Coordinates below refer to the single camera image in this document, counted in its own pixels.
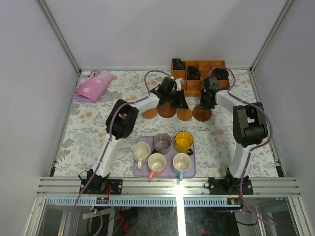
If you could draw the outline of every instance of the purple mug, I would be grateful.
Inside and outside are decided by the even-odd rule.
[[[171,137],[168,134],[159,133],[155,135],[153,138],[153,146],[155,149],[152,151],[152,154],[158,152],[162,155],[165,155],[171,149],[171,145],[172,145]]]

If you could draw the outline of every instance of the black mug handle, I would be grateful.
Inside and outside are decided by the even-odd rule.
[[[187,153],[189,156],[193,155],[193,151],[191,148],[188,148],[188,153]]]

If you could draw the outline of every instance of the perforated metal strip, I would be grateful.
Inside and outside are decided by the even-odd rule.
[[[81,197],[78,206],[114,206],[114,207],[175,207],[176,198],[124,198],[112,197],[105,203],[97,197]],[[46,204],[73,206],[76,197],[47,197]],[[227,198],[184,198],[186,207],[226,207]]]

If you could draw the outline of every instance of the floral tablecloth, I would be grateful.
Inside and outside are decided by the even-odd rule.
[[[57,156],[54,176],[74,177],[83,170],[92,168],[101,148],[108,139],[105,122],[119,98],[132,101],[146,94],[144,75],[146,71],[110,71],[114,80],[106,93],[96,103],[74,102],[63,144]],[[236,86],[233,93],[244,100],[254,102],[255,97],[247,71],[236,70]],[[164,78],[161,73],[151,73],[147,78],[149,88],[157,86]],[[199,104],[198,97],[187,97],[192,110]],[[132,149],[141,135],[155,135],[160,132],[175,136],[186,130],[194,137],[196,175],[195,177],[221,177],[229,167],[236,147],[232,133],[232,114],[216,106],[208,122],[199,122],[194,117],[181,121],[177,116],[153,119],[138,116],[133,132],[122,143],[111,168],[113,177],[133,177]],[[269,146],[254,151],[249,167],[251,177],[277,177],[274,158]]]

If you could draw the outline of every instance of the purple tray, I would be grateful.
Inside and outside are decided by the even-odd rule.
[[[151,149],[154,150],[153,147],[153,138],[154,136],[140,136],[137,139],[137,143],[139,142],[145,142],[148,145],[150,145]],[[165,159],[166,159],[166,166],[165,166],[165,170],[158,175],[154,176],[155,178],[178,178],[178,174],[173,170],[173,158],[176,154],[178,154],[179,152],[175,149],[174,146],[174,141],[175,137],[172,137],[172,147],[170,149],[170,151],[168,152],[168,154],[164,155]],[[196,161],[195,161],[195,147],[194,144],[192,144],[191,149],[193,151],[193,155],[190,156],[191,158],[191,167],[189,168],[189,170],[187,170],[183,177],[184,178],[192,178],[195,176],[196,174]],[[142,168],[139,170],[137,167],[137,162],[134,161],[133,164],[133,173],[135,176],[139,177],[139,178],[149,178],[151,170],[149,169],[148,163],[143,164]]]

